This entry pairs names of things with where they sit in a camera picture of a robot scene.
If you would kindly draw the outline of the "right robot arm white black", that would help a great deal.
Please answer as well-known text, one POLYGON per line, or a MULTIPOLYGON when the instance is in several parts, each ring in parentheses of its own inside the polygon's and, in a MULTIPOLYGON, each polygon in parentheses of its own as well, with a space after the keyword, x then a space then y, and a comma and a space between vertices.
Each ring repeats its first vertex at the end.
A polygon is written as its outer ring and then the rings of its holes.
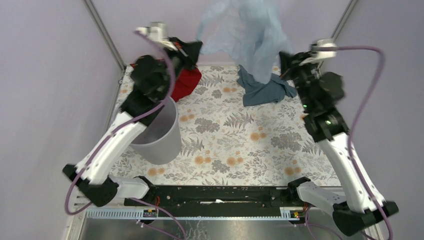
POLYGON ((292 80, 303 105, 305 128, 326 154, 344 195, 317 186, 303 177, 288 184, 287 201, 309 203, 329 214, 337 228, 352 236, 398 213, 394 201, 377 190, 349 144, 350 129, 336 104, 344 95, 342 77, 319 72, 319 58, 309 52, 279 53, 281 78, 292 80))

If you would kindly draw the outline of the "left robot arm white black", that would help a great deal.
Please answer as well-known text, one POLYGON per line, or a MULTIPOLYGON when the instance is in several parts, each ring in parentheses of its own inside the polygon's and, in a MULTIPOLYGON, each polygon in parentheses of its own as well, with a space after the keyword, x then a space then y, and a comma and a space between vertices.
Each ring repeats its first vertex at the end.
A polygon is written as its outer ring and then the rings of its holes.
POLYGON ((164 59, 139 57, 130 74, 133 89, 110 128, 83 160, 63 168, 94 205, 102 207, 117 198, 135 198, 144 206, 154 202, 153 184, 143 177, 113 176, 111 169, 130 146, 155 165, 167 164, 179 155, 179 113, 171 94, 180 73, 196 68, 202 45, 201 41, 173 37, 169 46, 162 47, 164 59))

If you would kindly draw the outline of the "light blue plastic trash bag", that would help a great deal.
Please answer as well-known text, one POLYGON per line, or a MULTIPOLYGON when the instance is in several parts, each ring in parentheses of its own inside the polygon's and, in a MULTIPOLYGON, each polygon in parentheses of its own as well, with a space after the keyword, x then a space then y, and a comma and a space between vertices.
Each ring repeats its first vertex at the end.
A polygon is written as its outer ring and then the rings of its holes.
POLYGON ((224 52, 253 79, 267 84, 279 52, 292 53, 273 0, 219 0, 207 8, 196 30, 201 54, 224 52))

